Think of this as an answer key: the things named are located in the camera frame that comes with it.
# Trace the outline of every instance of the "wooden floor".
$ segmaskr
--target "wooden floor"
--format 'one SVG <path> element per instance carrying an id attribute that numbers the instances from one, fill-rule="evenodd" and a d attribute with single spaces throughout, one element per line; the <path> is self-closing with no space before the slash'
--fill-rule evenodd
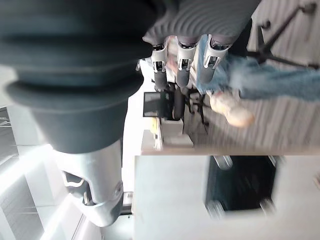
<path id="1" fill-rule="evenodd" d="M 292 10 L 306 1 L 262 0 L 253 14 L 253 29 L 248 48 L 256 46 L 256 25 L 266 19 L 271 28 L 264 31 L 265 40 L 284 22 Z M 272 53 L 292 61 L 320 64 L 320 0 L 314 16 L 300 12 L 272 48 Z M 238 147 L 245 150 L 264 149 L 290 150 L 320 146 L 320 102 L 281 97 L 271 100 L 242 101 L 255 113 L 255 124 L 246 129 L 237 129 L 227 124 L 226 119 L 210 109 L 204 115 L 210 125 L 208 134 L 200 124 L 199 115 L 185 112 L 184 131 L 190 135 L 195 146 Z"/>

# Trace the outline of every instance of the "computer screen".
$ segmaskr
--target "computer screen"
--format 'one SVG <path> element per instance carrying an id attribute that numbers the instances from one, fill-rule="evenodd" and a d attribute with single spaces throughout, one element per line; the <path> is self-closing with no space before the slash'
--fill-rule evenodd
<path id="1" fill-rule="evenodd" d="M 173 102 L 168 92 L 145 92 L 143 96 L 143 116 L 149 118 L 172 117 Z"/>

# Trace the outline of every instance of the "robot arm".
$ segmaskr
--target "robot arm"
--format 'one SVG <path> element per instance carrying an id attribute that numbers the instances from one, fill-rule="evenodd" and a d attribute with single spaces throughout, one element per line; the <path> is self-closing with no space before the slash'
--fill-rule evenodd
<path id="1" fill-rule="evenodd" d="M 121 212 L 120 141 L 128 98 L 143 82 L 137 60 L 152 55 L 163 88 L 166 38 L 177 36 L 178 84 L 185 86 L 197 41 L 210 34 L 207 81 L 259 2 L 0 1 L 0 64 L 17 72 L 6 91 L 32 112 L 57 151 L 66 187 L 93 223 L 110 225 Z"/>

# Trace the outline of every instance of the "person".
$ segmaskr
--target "person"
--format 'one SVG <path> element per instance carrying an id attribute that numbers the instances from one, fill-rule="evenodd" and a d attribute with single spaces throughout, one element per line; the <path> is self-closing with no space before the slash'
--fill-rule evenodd
<path id="1" fill-rule="evenodd" d="M 228 123 L 235 127 L 247 127 L 255 117 L 236 100 L 230 90 L 238 90 L 240 99 L 245 100 L 289 96 L 305 101 L 320 101 L 318 70 L 281 70 L 266 63 L 259 64 L 255 58 L 246 56 L 251 27 L 252 20 L 221 60 L 209 83 L 201 83 L 197 75 L 197 70 L 203 64 L 207 35 L 200 39 L 195 57 L 197 61 L 192 64 L 198 91 L 207 93 L 212 110 L 224 115 Z"/>

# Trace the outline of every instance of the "white sneaker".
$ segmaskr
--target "white sneaker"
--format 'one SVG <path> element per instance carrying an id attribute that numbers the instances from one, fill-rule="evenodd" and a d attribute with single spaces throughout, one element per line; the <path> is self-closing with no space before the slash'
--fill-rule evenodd
<path id="1" fill-rule="evenodd" d="M 211 109 L 225 116 L 228 123 L 237 128 L 244 128 L 255 121 L 252 112 L 244 108 L 230 93 L 228 92 L 207 92 L 210 96 Z"/>

